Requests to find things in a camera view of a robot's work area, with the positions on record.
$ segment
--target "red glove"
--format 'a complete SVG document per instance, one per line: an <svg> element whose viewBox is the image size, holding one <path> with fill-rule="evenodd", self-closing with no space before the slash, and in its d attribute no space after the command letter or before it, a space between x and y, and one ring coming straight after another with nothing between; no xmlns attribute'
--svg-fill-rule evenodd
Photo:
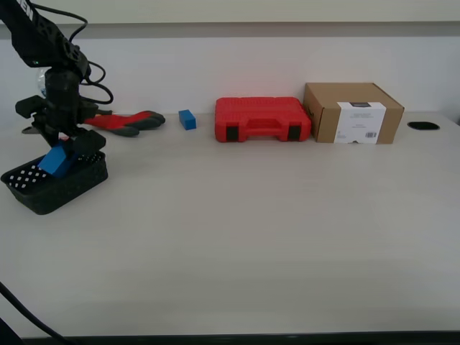
<svg viewBox="0 0 460 345"><path fill-rule="evenodd" d="M134 137L139 131L153 129L165 123L165 117L154 111L141 111L131 116L99 115L93 119L85 120L90 124L123 137Z"/></svg>

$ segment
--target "table surface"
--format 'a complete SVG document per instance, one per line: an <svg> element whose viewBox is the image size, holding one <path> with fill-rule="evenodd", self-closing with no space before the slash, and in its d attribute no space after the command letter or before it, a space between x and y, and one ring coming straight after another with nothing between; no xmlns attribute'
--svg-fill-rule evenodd
<svg viewBox="0 0 460 345"><path fill-rule="evenodd" d="M418 132L408 121L441 126ZM45 141L0 133L1 171ZM107 134L109 179L47 216L0 188L0 278L68 336L460 328L460 126L391 145ZM41 336L0 299L21 336Z"/></svg>

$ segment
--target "black basket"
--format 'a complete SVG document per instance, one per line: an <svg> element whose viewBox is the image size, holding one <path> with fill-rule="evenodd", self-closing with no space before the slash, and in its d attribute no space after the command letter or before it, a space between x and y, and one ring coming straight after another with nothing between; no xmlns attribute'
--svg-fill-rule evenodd
<svg viewBox="0 0 460 345"><path fill-rule="evenodd" d="M64 178L55 178L41 170L38 164L43 157L1 176L14 197L36 214L53 212L109 176L106 156L102 152L80 156Z"/></svg>

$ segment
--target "black wire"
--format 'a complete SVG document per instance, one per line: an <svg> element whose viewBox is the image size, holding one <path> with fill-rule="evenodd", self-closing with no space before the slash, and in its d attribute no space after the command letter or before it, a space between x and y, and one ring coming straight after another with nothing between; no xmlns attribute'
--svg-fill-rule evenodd
<svg viewBox="0 0 460 345"><path fill-rule="evenodd" d="M54 13L54 14L60 14L62 16L67 16L67 17L71 17L71 18L74 18L74 19L81 20L84 24L82 26L80 26L76 31L74 31L74 33L72 33L72 35L69 38L69 42L72 42L72 40L75 38L75 36L79 32L81 32L83 29L85 29L86 26L88 25L88 20L86 20L83 17L78 16L77 14L73 14L73 13L66 12L66 11L60 11L59 9L51 9L50 7L46 7L46 6L43 6L43 5L38 5L38 4L32 4L32 5L36 9L41 9L42 11L46 11L46 12L50 12L50 13ZM96 81L92 81L89 77L87 77L87 78L85 78L86 83L81 83L81 85L95 86L97 88L100 88L100 89L104 90L109 95L109 100L108 101L98 101L96 99L87 98L87 97L81 97L81 98L83 100L85 100L85 101L98 103L98 104L110 104L110 103L112 103L114 101L113 93L106 86L100 84L100 82L106 77L106 70L101 65L98 65L97 63L94 63L92 61L88 61L88 63L90 65L96 66L97 68L100 68L102 70L102 76Z"/></svg>
<svg viewBox="0 0 460 345"><path fill-rule="evenodd" d="M87 83L81 83L81 85L92 85L92 84L99 84L101 81L104 80L104 78L106 77L106 70L104 69L104 67L102 67L101 65L98 65L97 63L94 63L93 61L88 61L88 63L90 65L93 65L93 66L96 66L97 68L99 68L101 71L102 71L102 76L96 80L96 81L92 81L89 77L87 78L89 80L89 82Z"/></svg>
<svg viewBox="0 0 460 345"><path fill-rule="evenodd" d="M0 282L0 293L10 302L16 309L19 311L27 320L32 322L36 327L40 328L49 336L53 337L55 340L59 341L65 345L76 345L74 341L70 339L66 339L61 336L58 332L53 331L50 327L46 326L43 322L41 322L34 314L27 310L24 305L19 302L19 300L12 294L8 288Z"/></svg>
<svg viewBox="0 0 460 345"><path fill-rule="evenodd" d="M50 12L50 13L54 13L54 14L59 14L61 16L66 16L66 17L77 19L77 20L81 20L84 24L81 25L77 30L75 30L72 33L72 35L69 38L69 42L72 42L72 40L75 38L75 36L78 35L78 33L82 32L83 29L85 29L86 26L88 25L88 20L86 20L83 17L78 16L77 14L73 14L73 13L66 12L66 11L60 11L59 9L51 9L50 7L46 7L46 6L39 5L39 4L32 4L32 5L36 9L41 9L42 11L46 11L46 12Z"/></svg>
<svg viewBox="0 0 460 345"><path fill-rule="evenodd" d="M109 88L107 88L106 86L104 86L102 84L92 83L89 79L86 79L86 81L88 82L88 86L95 86L95 87L100 88L100 89L104 90L105 92L107 92L107 94L109 95L109 100L108 101L98 101L97 99L81 97L84 101L93 102L93 103L97 103L97 104L110 104L110 103L112 103L114 101L114 95L109 90Z"/></svg>

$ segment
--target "blue block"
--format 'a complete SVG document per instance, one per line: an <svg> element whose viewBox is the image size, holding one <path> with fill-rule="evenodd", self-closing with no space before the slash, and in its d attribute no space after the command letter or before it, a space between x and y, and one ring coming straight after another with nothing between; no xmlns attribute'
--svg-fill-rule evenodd
<svg viewBox="0 0 460 345"><path fill-rule="evenodd" d="M196 119L190 110L179 111L179 119L186 131L196 128Z"/></svg>
<svg viewBox="0 0 460 345"><path fill-rule="evenodd" d="M38 165L40 169L53 175L55 178L63 178L70 169L72 163L77 159L77 155L67 158L64 152L63 143L64 142L60 140L58 144L43 157Z"/></svg>

